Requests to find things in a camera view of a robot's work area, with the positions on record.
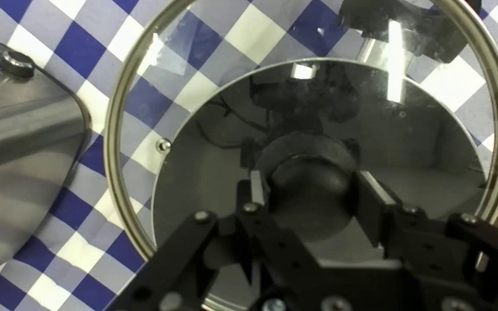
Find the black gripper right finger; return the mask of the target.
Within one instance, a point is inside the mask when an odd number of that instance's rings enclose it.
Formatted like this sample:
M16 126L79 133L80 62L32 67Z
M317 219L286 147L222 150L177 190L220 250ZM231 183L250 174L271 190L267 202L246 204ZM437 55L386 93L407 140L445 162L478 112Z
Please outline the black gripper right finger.
M369 171L355 185L359 226L395 261L361 281L362 311L498 311L498 228L468 212L430 219Z

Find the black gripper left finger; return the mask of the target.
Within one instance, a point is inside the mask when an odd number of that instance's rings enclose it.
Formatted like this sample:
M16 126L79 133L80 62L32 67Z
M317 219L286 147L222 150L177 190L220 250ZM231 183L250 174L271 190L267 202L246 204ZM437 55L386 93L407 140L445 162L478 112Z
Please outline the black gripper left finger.
M236 186L229 216L208 209L188 214L157 247L106 311L201 311L210 307L212 287L224 266L238 264L252 295L243 311L267 311L271 300L260 250L265 217L265 183L252 171Z

